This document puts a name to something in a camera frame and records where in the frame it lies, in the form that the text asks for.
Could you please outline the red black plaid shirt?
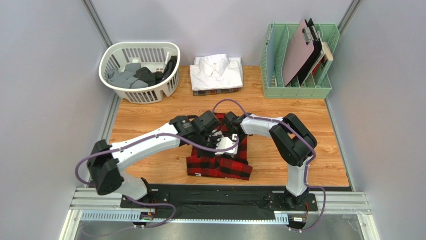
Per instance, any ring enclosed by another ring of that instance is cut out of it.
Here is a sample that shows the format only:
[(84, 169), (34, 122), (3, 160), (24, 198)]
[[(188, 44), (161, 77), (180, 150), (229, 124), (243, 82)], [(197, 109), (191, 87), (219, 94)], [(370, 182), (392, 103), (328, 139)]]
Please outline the red black plaid shirt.
[(187, 174), (248, 181), (253, 172), (253, 167), (248, 162), (248, 137), (241, 133), (238, 138), (240, 142), (235, 156), (216, 155), (193, 147), (191, 156), (186, 158)]

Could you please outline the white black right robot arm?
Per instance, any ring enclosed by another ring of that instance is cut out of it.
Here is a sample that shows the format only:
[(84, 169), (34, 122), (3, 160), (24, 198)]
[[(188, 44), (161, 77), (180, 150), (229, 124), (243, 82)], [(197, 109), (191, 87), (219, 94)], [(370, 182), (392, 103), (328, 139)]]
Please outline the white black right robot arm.
[(223, 124), (240, 137), (263, 136), (271, 138), (282, 159), (287, 163), (288, 174), (285, 200), (292, 208), (302, 205), (309, 194), (309, 163), (316, 157), (316, 138), (295, 114), (281, 118), (260, 117), (254, 114), (237, 116), (227, 113)]

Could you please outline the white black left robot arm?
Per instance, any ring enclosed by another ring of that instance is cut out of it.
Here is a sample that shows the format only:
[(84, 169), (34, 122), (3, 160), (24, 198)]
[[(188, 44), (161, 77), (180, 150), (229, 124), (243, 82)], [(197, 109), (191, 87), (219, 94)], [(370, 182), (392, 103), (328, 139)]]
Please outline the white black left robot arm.
[(128, 175), (125, 170), (147, 157), (183, 145), (192, 145), (205, 152), (223, 154), (233, 148), (233, 140), (222, 136), (221, 122), (211, 112), (201, 116), (180, 115), (162, 127), (121, 143), (95, 143), (87, 169), (100, 196), (117, 192), (140, 200), (148, 194), (147, 184)]

